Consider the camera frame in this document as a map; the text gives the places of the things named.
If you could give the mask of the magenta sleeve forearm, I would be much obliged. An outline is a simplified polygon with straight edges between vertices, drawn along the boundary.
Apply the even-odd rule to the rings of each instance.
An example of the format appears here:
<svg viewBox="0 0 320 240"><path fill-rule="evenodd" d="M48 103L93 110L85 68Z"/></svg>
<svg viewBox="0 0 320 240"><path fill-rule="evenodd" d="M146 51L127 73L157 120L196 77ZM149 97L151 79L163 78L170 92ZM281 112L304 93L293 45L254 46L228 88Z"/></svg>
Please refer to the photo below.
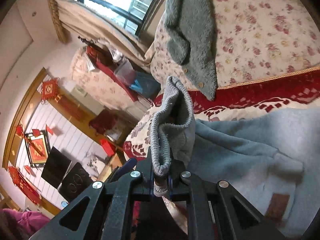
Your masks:
<svg viewBox="0 0 320 240"><path fill-rule="evenodd" d="M50 222L50 218L37 211L1 209L1 239L29 239Z"/></svg>

